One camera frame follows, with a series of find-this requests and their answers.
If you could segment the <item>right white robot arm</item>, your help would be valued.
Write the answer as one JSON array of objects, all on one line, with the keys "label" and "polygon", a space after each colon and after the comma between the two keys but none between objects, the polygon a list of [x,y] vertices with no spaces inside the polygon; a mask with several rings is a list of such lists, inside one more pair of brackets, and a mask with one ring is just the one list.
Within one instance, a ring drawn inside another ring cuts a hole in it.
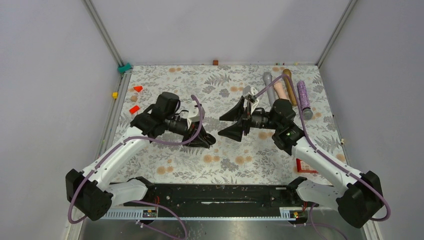
[{"label": "right white robot arm", "polygon": [[328,156],[326,152],[308,138],[294,123],[296,115],[287,99],[277,99],[270,111],[258,108],[253,111],[244,106],[241,97],[238,103],[219,117],[220,121],[233,122],[218,132],[219,136],[241,142],[251,128],[274,130],[272,139],[278,149],[299,159],[330,182],[330,185],[315,183],[298,177],[289,183],[287,201],[293,206],[303,202],[319,204],[337,211],[352,227],[362,228],[384,206],[380,178],[372,171],[361,172]]}]

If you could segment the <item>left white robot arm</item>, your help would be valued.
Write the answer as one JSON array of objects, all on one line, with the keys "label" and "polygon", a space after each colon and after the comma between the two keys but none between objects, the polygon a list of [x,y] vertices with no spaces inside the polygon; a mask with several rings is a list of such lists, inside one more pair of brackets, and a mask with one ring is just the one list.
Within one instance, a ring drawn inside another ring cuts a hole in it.
[{"label": "left white robot arm", "polygon": [[65,176],[69,201],[68,221],[77,224],[89,218],[96,221],[108,210],[123,203],[139,201],[148,206],[155,192],[141,177],[112,183],[117,172],[151,143],[208,149],[216,139],[203,126],[205,110],[195,95],[187,116],[178,112],[181,100],[171,92],[162,92],[156,102],[138,113],[122,137],[83,170],[71,169]]}]

